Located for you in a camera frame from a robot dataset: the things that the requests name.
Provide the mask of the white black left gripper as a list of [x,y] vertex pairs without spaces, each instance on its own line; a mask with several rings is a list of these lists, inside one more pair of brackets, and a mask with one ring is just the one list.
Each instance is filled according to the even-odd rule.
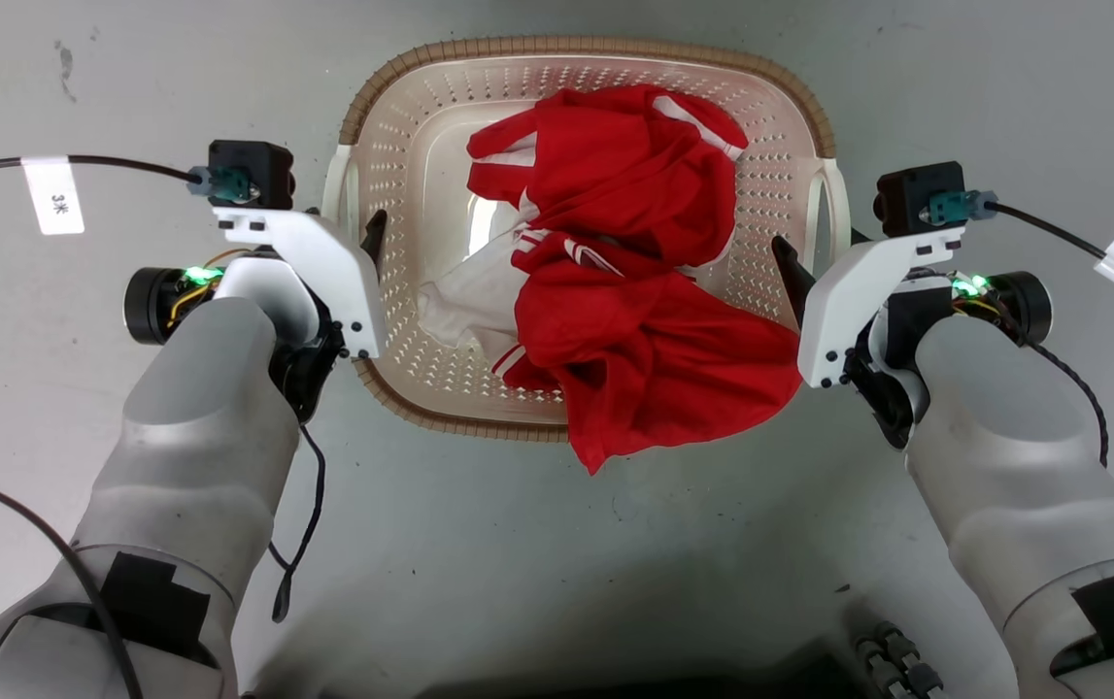
[[360,245],[313,214],[232,207],[214,214],[228,242],[252,247],[223,271],[216,297],[246,298],[267,315],[276,332],[268,377],[305,424],[340,359],[377,359],[388,348],[378,273],[388,212],[367,220]]

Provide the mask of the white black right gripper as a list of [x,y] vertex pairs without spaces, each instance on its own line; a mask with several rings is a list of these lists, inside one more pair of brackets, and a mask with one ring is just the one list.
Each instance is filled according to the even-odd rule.
[[817,281],[786,237],[771,239],[799,328],[799,373],[814,388],[853,386],[898,450],[928,406],[918,344],[955,314],[952,279],[932,265],[951,260],[964,233],[949,227],[861,243]]

